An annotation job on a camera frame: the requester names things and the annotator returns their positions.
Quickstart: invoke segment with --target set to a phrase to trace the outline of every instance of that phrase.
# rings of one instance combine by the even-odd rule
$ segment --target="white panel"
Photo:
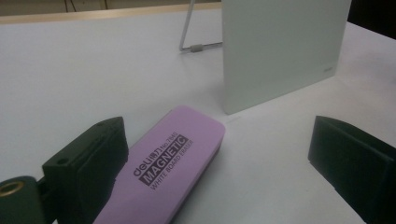
[[[232,114],[333,76],[350,0],[224,0]]]

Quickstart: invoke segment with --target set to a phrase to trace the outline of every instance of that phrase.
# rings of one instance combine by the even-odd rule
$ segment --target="background wall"
[[[0,0],[0,16],[188,4],[190,0]],[[196,0],[196,3],[220,0]]]

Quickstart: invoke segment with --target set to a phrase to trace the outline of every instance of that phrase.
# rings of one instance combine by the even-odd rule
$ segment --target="table surface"
[[[335,77],[227,116],[222,49],[179,53],[186,12],[0,25],[0,180],[41,164],[94,123],[123,116],[129,146],[177,105],[226,135],[175,223],[363,223],[309,164],[316,115],[396,147],[396,41],[346,26]],[[194,12],[187,45],[221,40]]]

